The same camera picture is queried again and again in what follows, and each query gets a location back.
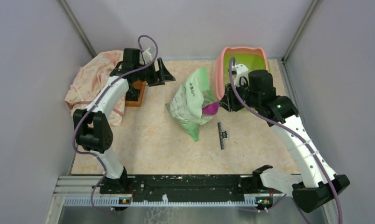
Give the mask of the green cat litter bag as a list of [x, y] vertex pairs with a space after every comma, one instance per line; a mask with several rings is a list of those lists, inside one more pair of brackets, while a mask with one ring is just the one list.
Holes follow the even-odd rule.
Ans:
[[214, 102], [207, 68], [200, 68], [182, 82], [173, 99], [165, 104], [165, 108], [196, 142], [199, 139], [199, 127], [212, 119], [212, 115], [204, 114], [203, 108]]

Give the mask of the magenta plastic litter scoop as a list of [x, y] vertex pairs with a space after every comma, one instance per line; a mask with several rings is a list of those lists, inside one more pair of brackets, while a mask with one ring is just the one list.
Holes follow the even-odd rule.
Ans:
[[202, 114], [207, 116], [215, 115], [219, 110], [219, 101], [211, 103], [202, 109]]

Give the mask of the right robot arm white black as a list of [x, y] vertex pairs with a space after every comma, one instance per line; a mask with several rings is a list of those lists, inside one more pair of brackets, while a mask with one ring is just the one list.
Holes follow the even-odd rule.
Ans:
[[339, 194], [350, 181], [346, 175], [337, 174], [321, 156], [292, 100], [276, 93], [272, 75], [267, 70], [229, 69], [229, 78], [221, 106], [230, 112], [246, 108], [265, 120], [283, 141], [300, 171], [300, 175], [292, 175], [264, 165], [253, 172], [254, 190], [275, 189], [285, 193], [306, 213], [333, 200], [341, 214]]

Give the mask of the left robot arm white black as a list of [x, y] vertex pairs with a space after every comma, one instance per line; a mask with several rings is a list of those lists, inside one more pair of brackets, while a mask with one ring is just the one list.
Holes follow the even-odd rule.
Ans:
[[95, 156], [104, 169], [103, 181], [118, 193], [128, 190], [129, 180], [125, 167], [112, 150], [113, 132], [108, 120], [118, 101], [136, 81], [146, 82], [151, 87], [175, 81], [175, 78], [157, 54], [149, 56], [148, 50], [126, 48], [122, 61], [110, 72], [108, 82], [98, 96], [85, 109], [73, 113], [74, 150], [81, 146], [81, 154]]

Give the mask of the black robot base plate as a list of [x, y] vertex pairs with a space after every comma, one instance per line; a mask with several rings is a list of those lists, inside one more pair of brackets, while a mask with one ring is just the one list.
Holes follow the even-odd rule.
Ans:
[[217, 203], [243, 202], [248, 194], [268, 195], [251, 175], [134, 175], [121, 182], [105, 178], [101, 194], [132, 194], [133, 202]]

